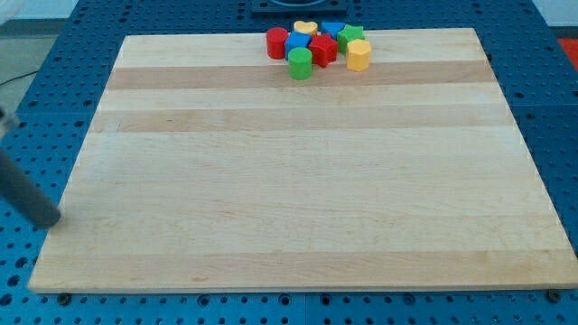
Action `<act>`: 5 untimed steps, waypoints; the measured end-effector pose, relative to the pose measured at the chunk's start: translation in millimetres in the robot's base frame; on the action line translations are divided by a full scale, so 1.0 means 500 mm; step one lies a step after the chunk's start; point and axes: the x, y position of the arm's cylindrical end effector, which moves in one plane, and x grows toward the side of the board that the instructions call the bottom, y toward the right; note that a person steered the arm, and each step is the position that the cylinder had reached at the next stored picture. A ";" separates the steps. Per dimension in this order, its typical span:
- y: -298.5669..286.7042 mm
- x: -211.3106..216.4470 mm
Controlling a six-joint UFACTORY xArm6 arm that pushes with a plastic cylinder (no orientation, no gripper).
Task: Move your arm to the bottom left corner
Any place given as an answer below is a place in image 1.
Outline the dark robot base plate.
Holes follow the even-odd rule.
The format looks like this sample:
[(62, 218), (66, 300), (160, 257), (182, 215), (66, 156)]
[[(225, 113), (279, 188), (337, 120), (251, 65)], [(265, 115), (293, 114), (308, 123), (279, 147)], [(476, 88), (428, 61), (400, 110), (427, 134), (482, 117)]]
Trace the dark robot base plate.
[(344, 13), (346, 0), (251, 0), (254, 14)]

